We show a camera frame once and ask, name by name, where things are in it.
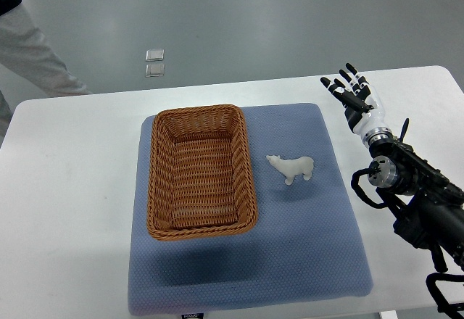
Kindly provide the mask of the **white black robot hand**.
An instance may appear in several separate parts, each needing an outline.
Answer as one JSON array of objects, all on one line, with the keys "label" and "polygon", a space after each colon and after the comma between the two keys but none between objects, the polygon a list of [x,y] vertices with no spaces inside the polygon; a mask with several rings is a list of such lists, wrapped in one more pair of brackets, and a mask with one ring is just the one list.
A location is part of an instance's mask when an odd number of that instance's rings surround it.
[{"label": "white black robot hand", "polygon": [[349,129],[363,137],[374,128],[385,128],[385,111],[376,90],[353,65],[346,63],[346,69],[339,71],[346,83],[327,77],[320,82],[342,104]]}]

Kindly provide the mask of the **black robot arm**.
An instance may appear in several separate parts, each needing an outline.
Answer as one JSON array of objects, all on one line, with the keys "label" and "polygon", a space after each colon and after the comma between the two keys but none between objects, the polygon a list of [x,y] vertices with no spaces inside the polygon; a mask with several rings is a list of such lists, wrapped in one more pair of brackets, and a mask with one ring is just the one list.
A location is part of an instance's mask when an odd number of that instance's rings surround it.
[{"label": "black robot arm", "polygon": [[389,209],[394,232],[416,249],[431,253],[435,273],[426,278],[437,310],[449,318],[463,317],[463,304],[451,304],[438,282],[462,283],[449,274],[444,255],[463,266],[463,190],[440,170],[420,158],[388,128],[374,128],[362,136],[373,158],[369,167],[352,176],[356,195],[374,209]]}]

